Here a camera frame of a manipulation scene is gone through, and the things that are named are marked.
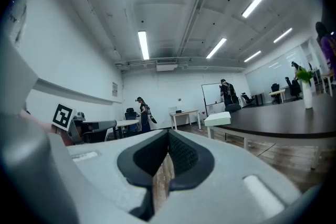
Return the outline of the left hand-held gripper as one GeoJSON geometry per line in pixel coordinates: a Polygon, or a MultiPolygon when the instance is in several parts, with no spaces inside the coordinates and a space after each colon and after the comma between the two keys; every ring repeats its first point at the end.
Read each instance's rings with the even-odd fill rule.
{"type": "Polygon", "coordinates": [[[90,122],[85,121],[85,115],[75,109],[61,103],[56,105],[56,110],[52,119],[53,126],[57,132],[64,134],[66,141],[72,145],[82,144],[83,142],[104,142],[107,130],[116,127],[116,120],[90,122]]]}

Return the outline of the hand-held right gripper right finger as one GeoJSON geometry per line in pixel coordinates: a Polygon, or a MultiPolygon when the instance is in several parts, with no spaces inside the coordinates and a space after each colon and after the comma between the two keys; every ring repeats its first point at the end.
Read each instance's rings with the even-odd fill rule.
{"type": "Polygon", "coordinates": [[[190,190],[172,191],[158,223],[262,223],[283,212],[301,191],[249,151],[222,141],[178,132],[214,157],[207,178],[190,190]]]}

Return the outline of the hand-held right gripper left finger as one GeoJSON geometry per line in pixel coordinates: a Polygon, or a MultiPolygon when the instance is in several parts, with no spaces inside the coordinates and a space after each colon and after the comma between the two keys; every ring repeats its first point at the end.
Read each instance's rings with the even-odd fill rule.
{"type": "Polygon", "coordinates": [[[167,155],[166,130],[71,146],[80,223],[168,223],[154,210],[153,178],[167,155]]]}

